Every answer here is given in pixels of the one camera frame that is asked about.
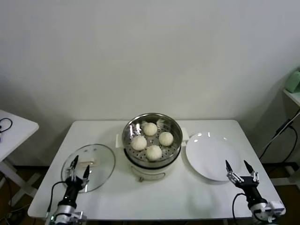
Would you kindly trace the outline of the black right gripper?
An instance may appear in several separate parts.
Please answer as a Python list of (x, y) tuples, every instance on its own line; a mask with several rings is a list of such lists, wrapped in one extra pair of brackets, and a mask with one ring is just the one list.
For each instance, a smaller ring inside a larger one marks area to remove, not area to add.
[(246, 195), (246, 200), (248, 202), (248, 206), (254, 206), (259, 203), (266, 203), (266, 200), (262, 198), (257, 187), (259, 184), (259, 176), (258, 173), (254, 171), (253, 167), (244, 160), (244, 164), (246, 169), (248, 170), (251, 177), (240, 177), (236, 173), (233, 172), (229, 162), (226, 160), (226, 170), (227, 170), (227, 178), (231, 183), (235, 183), (234, 185), (237, 188), (243, 190)]

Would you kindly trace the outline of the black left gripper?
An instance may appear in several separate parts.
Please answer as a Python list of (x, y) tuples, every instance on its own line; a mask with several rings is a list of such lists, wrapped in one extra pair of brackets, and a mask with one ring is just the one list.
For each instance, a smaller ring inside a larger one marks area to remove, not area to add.
[(63, 202), (64, 203), (76, 203), (79, 191), (83, 190), (89, 182), (90, 166), (88, 165), (84, 171), (82, 179), (76, 176), (76, 165), (78, 163), (79, 156), (77, 155), (71, 162), (70, 166), (66, 169), (67, 189), (65, 191)]

